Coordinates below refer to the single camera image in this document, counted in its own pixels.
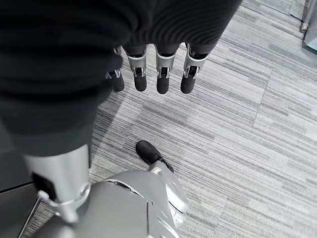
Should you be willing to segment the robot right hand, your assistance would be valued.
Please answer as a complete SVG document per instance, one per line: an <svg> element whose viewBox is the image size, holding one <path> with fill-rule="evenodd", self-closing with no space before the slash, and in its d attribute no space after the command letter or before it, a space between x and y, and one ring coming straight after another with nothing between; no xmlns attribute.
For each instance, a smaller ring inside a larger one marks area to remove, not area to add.
<svg viewBox="0 0 317 238"><path fill-rule="evenodd" d="M238 0L3 0L0 120L41 197L68 223L90 190L96 110L112 90L123 47L186 42L209 52Z"/></svg>

